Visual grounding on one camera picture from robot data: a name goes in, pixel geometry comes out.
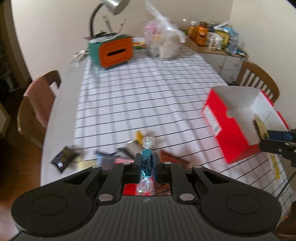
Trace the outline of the left wooden chair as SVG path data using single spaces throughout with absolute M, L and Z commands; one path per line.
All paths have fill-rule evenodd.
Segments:
M 56 87 L 59 87 L 61 84 L 60 74 L 57 70 L 52 70 L 41 77 L 46 79 L 49 86 L 55 84 Z M 43 148 L 47 129 L 37 120 L 36 114 L 27 97 L 23 97 L 18 109 L 17 127 L 20 135 L 26 140 L 31 141 L 39 149 Z

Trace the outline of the grey silver snack packet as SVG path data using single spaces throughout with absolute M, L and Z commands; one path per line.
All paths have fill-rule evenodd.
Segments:
M 135 159 L 136 153 L 133 150 L 133 147 L 137 145 L 137 141 L 135 140 L 128 140 L 125 142 L 123 147 L 119 147 L 116 150 L 119 153 L 123 153 L 125 156 L 129 157 L 130 159 Z

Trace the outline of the right wooden chair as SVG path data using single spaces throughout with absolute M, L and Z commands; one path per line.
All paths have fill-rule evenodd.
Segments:
M 270 75 L 258 65 L 247 60 L 242 63 L 235 84 L 262 90 L 272 104 L 280 96 L 280 90 Z

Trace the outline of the teal candy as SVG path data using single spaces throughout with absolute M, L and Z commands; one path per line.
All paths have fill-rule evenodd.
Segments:
M 137 186 L 138 193 L 147 193 L 152 187 L 152 147 L 154 146 L 154 137 L 144 137 L 142 141 L 142 169 L 141 181 Z

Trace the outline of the white side cabinet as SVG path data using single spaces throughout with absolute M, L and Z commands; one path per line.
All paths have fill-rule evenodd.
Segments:
M 248 59 L 245 53 L 228 55 L 222 50 L 211 50 L 207 46 L 198 46 L 191 39 L 187 39 L 184 45 L 200 54 L 227 83 L 237 80 L 242 63 Z

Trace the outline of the cream snack packet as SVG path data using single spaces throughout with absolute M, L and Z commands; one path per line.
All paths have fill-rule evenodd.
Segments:
M 96 159 L 85 161 L 85 160 L 83 160 L 83 158 L 81 156 L 77 157 L 74 162 L 74 166 L 77 171 L 82 171 L 84 169 L 94 167 L 96 165 L 97 165 Z

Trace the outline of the wooden chair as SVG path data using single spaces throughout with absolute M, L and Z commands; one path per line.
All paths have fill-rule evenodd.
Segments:
M 61 84 L 60 74 L 57 70 L 52 70 L 41 77 L 46 79 L 49 86 L 55 84 L 56 87 L 59 87 Z M 27 97 L 23 97 L 18 109 L 17 127 L 20 135 L 26 140 L 31 141 L 39 149 L 43 148 L 47 129 L 37 120 L 36 114 Z
M 262 90 L 272 104 L 280 96 L 280 90 L 270 75 L 258 65 L 247 60 L 242 63 L 235 84 Z

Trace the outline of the red cardboard box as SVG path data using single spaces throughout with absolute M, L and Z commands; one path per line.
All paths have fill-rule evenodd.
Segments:
M 272 131 L 286 131 L 288 124 L 262 90 L 245 86 L 215 86 L 202 108 L 227 164 L 259 152 L 253 121 L 259 116 Z

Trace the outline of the orange teal tissue box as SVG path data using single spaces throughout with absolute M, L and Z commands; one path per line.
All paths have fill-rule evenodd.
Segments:
M 92 62 L 105 69 L 126 63 L 133 57 L 132 37 L 125 34 L 109 34 L 88 42 Z

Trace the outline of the clear plastic bag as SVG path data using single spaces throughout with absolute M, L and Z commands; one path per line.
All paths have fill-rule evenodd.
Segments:
M 145 1 L 146 10 L 154 19 L 144 25 L 144 39 L 149 56 L 160 59 L 173 59 L 179 51 L 187 36 L 176 25 L 163 16 L 151 3 Z

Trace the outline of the red chip bag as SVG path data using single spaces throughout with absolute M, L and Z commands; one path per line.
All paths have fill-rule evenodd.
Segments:
M 122 185 L 122 196 L 162 196 L 170 195 L 171 189 L 168 183 L 158 183 L 153 176 L 144 177 L 142 173 L 142 162 L 139 161 L 141 173 L 139 183 L 127 183 Z

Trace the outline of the dark brown snack bag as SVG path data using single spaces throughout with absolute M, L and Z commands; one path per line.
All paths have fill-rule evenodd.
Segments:
M 181 165 L 183 169 L 187 169 L 188 164 L 189 164 L 187 161 L 177 158 L 177 157 L 175 157 L 175 156 L 171 155 L 170 153 L 165 152 L 163 150 L 161 150 L 161 152 L 160 152 L 160 161 L 163 163 L 165 163 L 165 162 L 177 163 L 177 164 Z

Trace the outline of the clear water bottle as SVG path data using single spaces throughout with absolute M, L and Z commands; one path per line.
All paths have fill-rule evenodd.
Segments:
M 228 44 L 228 54 L 234 55 L 238 50 L 239 44 L 239 34 L 237 32 L 231 32 L 229 44 Z

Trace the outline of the yellow black snack packet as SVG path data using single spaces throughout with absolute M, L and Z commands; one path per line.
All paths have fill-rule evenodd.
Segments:
M 253 125 L 261 140 L 269 138 L 268 130 L 258 114 L 254 115 Z

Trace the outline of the checkered white tablecloth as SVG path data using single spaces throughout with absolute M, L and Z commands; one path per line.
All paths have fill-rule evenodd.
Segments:
M 176 59 L 160 60 L 135 50 L 128 63 L 108 70 L 90 58 L 82 65 L 74 146 L 85 160 L 115 152 L 140 131 L 155 138 L 154 151 L 262 189 L 290 208 L 295 194 L 284 170 L 275 178 L 266 153 L 226 163 L 201 114 L 210 89 L 224 81 L 199 54 L 182 47 Z

